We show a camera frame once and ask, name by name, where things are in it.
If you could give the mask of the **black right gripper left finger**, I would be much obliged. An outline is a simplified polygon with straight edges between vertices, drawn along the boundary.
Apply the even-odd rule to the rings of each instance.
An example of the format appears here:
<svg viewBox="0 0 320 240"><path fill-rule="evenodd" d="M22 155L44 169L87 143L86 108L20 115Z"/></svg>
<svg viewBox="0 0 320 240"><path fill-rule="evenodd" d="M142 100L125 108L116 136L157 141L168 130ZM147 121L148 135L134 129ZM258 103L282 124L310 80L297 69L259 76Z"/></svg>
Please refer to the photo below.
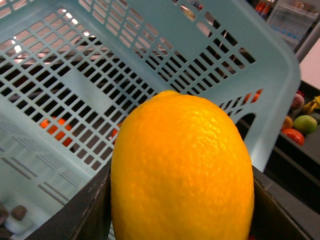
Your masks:
<svg viewBox="0 0 320 240"><path fill-rule="evenodd" d="M28 240L106 240L111 226L111 163Z"/></svg>

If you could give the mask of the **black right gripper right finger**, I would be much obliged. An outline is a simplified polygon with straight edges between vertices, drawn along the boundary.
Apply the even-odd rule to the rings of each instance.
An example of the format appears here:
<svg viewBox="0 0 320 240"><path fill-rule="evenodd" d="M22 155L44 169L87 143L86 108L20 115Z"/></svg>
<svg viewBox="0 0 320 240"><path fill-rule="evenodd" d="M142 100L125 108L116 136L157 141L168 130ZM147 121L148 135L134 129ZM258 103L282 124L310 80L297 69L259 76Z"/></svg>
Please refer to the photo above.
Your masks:
<svg viewBox="0 0 320 240"><path fill-rule="evenodd" d="M320 215L256 167L250 233L256 240L318 240Z"/></svg>

